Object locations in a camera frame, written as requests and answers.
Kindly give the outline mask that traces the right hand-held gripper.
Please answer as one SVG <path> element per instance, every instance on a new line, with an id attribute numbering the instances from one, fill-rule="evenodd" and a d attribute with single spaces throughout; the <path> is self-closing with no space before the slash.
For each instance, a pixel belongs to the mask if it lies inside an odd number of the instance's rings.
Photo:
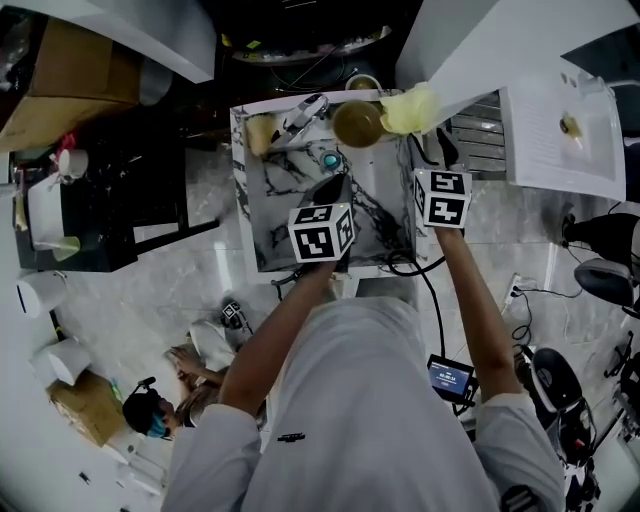
<path id="1" fill-rule="evenodd" d="M 446 129 L 436 129 L 444 164 L 462 163 L 453 135 Z M 463 229 L 472 197 L 472 178 L 464 172 L 430 169 L 419 138 L 406 136 L 414 169 L 414 203 L 416 220 L 420 227 Z"/>

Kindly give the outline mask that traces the yellow cloth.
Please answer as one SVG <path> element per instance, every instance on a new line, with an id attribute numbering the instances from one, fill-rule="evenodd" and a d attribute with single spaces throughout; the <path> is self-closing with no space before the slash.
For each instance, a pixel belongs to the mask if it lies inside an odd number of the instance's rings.
<path id="1" fill-rule="evenodd" d="M 425 134 L 438 124 L 440 100 L 426 82 L 401 94 L 381 97 L 380 103 L 383 108 L 380 122 L 389 133 Z"/>

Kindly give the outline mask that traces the brown round bowl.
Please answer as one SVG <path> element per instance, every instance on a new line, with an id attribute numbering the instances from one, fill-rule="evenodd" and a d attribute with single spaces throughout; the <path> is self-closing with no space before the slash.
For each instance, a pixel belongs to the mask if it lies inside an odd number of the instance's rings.
<path id="1" fill-rule="evenodd" d="M 374 145 L 385 133 L 381 111 L 376 104 L 363 100 L 350 100 L 333 113 L 332 130 L 343 144 L 363 149 Z"/>

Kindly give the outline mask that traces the person's left forearm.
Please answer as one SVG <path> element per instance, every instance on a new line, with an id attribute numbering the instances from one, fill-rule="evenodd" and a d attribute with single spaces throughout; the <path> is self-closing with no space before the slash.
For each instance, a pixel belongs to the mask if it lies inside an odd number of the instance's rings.
<path id="1" fill-rule="evenodd" d="M 321 263 L 296 282 L 235 357 L 224 377 L 220 404 L 257 414 L 335 267 L 334 262 Z"/>

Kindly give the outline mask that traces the white cup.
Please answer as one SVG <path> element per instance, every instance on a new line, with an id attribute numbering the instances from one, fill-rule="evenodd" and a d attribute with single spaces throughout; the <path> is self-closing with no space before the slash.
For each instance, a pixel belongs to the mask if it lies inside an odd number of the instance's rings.
<path id="1" fill-rule="evenodd" d="M 345 89 L 347 91 L 359 91 L 359 90 L 376 90 L 378 92 L 382 91 L 382 87 L 379 81 L 375 77 L 367 74 L 356 74 L 353 77 L 349 78 L 345 84 Z"/>

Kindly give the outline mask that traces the yellow sponge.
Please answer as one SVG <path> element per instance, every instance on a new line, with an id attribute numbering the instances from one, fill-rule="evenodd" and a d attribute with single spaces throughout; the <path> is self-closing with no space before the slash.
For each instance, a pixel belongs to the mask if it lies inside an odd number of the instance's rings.
<path id="1" fill-rule="evenodd" d="M 245 128 L 251 153 L 256 157 L 265 155 L 276 131 L 275 117 L 271 114 L 250 117 L 245 123 Z"/>

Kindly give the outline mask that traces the white sink basin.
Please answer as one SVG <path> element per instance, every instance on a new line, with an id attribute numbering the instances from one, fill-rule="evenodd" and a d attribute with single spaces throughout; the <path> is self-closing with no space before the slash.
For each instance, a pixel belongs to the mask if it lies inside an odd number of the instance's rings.
<path id="1" fill-rule="evenodd" d="M 582 97 L 561 74 L 588 73 L 560 58 L 549 69 L 524 75 L 499 91 L 507 180 L 518 186 L 623 201 L 626 172 L 615 92 Z M 564 112 L 582 131 L 577 147 L 560 129 Z"/>

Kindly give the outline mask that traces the black and white oval device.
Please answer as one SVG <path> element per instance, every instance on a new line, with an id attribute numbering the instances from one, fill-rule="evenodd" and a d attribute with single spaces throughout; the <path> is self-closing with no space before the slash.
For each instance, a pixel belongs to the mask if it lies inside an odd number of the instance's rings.
<path id="1" fill-rule="evenodd" d="M 537 349 L 531 359 L 531 376 L 536 393 L 549 413 L 574 407 L 583 392 L 567 360 L 555 349 Z"/>

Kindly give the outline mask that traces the white mug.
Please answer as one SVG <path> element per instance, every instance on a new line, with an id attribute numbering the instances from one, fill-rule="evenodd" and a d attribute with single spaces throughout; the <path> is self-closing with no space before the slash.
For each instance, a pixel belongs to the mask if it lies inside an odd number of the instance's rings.
<path id="1" fill-rule="evenodd" d="M 83 149 L 64 149 L 58 158 L 58 170 L 62 177 L 80 179 L 89 166 L 89 154 Z"/>

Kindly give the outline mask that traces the pale green plastic cup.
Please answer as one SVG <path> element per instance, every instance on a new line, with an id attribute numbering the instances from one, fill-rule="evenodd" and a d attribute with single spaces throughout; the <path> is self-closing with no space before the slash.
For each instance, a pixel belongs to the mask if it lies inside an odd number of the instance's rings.
<path id="1" fill-rule="evenodd" d="M 76 236 L 65 236 L 49 243 L 56 261 L 62 262 L 77 254 L 81 249 L 81 242 Z"/>

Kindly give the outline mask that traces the large brown cardboard box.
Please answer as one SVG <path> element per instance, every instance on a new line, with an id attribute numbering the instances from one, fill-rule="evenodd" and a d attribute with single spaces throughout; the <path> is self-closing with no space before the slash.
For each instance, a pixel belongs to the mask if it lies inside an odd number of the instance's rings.
<path id="1" fill-rule="evenodd" d="M 49 19 L 26 92 L 0 93 L 0 153 L 51 145 L 95 117 L 136 106 L 141 66 L 137 52 Z"/>

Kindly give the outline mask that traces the white bin with dark stripe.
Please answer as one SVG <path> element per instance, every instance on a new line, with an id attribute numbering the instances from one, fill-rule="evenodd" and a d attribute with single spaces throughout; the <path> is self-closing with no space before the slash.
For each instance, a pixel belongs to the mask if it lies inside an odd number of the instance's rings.
<path id="1" fill-rule="evenodd" d="M 29 318 L 37 318 L 59 306 L 67 297 L 66 277 L 59 271 L 26 274 L 16 282 L 20 305 Z"/>

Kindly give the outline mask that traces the black wheeled equipment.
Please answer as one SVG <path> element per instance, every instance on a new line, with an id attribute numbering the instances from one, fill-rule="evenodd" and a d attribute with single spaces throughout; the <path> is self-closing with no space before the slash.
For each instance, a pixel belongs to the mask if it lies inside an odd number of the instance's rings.
<path id="1" fill-rule="evenodd" d="M 614 401 L 620 406 L 605 431 L 621 423 L 626 441 L 640 439 L 640 352 L 631 355 L 626 351 L 619 357 L 617 366 L 604 372 L 606 378 L 619 378 Z M 593 512 L 601 495 L 594 455 L 606 435 L 597 433 L 584 395 L 574 407 L 550 414 L 554 416 L 550 437 L 565 474 L 565 512 Z"/>

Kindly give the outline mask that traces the medium brown cardboard box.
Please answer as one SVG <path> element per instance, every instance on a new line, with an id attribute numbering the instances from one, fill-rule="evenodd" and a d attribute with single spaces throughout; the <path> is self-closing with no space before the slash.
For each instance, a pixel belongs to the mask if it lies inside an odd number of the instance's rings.
<path id="1" fill-rule="evenodd" d="M 57 411 L 83 437 L 102 447 L 125 427 L 121 402 L 111 383 L 84 370 L 74 385 L 57 381 L 48 388 Z"/>

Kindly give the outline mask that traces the steel rack frame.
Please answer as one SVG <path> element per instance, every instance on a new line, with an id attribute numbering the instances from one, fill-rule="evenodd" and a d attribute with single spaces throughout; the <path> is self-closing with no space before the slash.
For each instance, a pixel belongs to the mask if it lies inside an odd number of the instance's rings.
<path id="1" fill-rule="evenodd" d="M 467 169 L 483 179 L 504 179 L 507 170 L 498 91 L 481 97 L 446 122 L 464 153 Z"/>

